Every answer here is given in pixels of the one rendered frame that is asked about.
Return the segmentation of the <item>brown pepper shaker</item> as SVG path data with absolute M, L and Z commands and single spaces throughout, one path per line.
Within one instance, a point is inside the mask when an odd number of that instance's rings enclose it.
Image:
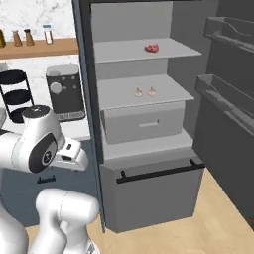
M 31 30 L 30 29 L 25 29 L 24 32 L 25 32 L 25 35 L 26 35 L 26 45 L 27 46 L 34 46 L 35 42 L 33 40 Z
M 23 44 L 22 44 L 21 38 L 20 38 L 20 36 L 19 36 L 18 30 L 14 30 L 14 31 L 12 31 L 12 32 L 13 32 L 14 46 L 15 46 L 15 47 L 22 47 Z

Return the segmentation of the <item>grey open fridge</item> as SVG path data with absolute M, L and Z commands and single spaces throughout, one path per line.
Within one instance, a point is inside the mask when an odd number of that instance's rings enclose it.
M 194 84 L 219 0 L 71 2 L 103 227 L 191 217 L 204 170 Z

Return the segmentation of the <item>grey fridge door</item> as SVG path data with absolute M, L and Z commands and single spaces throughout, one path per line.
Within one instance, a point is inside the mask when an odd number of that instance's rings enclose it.
M 254 22 L 254 0 L 219 0 L 211 17 Z M 205 74 L 214 74 L 254 98 L 254 54 L 210 40 Z M 193 148 L 254 230 L 254 136 L 200 97 Z

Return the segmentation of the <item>grey fridge shelf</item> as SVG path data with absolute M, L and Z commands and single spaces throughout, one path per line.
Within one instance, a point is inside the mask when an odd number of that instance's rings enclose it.
M 151 44 L 159 46 L 157 53 L 145 51 Z M 171 38 L 95 43 L 94 54 L 97 64 L 200 56 L 200 52 Z
M 153 86 L 156 96 L 148 95 Z M 142 97 L 136 97 L 140 87 Z M 100 80 L 97 83 L 101 109 L 116 109 L 140 105 L 193 100 L 193 97 L 166 74 Z

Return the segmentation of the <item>grey door bin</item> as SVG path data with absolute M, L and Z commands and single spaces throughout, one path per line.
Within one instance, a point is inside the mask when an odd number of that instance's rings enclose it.
M 254 54 L 254 22 L 230 17 L 207 17 L 203 35 Z
M 196 78 L 195 90 L 254 136 L 254 98 L 214 74 Z

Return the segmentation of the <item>black and silver coffee machine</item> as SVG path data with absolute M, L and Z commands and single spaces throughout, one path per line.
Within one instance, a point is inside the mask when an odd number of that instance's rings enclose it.
M 60 122 L 85 117 L 77 64 L 54 65 L 47 68 L 46 80 L 52 108 Z

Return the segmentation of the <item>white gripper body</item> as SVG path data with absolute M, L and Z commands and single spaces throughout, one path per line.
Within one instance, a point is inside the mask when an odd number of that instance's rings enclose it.
M 64 150 L 57 151 L 53 159 L 53 166 L 66 168 L 70 170 L 84 171 L 88 166 L 88 158 L 82 150 Z

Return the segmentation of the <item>grey fridge crisper drawer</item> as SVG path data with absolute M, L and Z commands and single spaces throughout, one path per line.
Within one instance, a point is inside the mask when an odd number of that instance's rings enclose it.
M 108 144 L 177 135 L 185 116 L 183 101 L 105 109 L 101 120 Z

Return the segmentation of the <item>grey freezer drawer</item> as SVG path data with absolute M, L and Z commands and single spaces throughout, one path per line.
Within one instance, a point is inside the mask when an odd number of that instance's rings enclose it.
M 203 169 L 117 184 L 126 176 L 152 173 L 190 165 L 198 156 L 141 164 L 106 163 L 100 166 L 105 225 L 124 232 L 193 215 Z

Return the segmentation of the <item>red raw steak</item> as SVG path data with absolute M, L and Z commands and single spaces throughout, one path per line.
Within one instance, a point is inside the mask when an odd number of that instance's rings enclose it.
M 144 50 L 148 53 L 157 53 L 159 51 L 158 44 L 150 44 L 144 48 Z

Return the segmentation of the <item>white spice jar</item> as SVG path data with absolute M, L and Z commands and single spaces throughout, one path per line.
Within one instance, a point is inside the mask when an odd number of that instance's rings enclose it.
M 43 28 L 44 28 L 44 35 L 45 35 L 46 43 L 48 45 L 51 45 L 54 42 L 53 34 L 52 34 L 52 27 L 49 24 L 45 24 L 43 26 Z

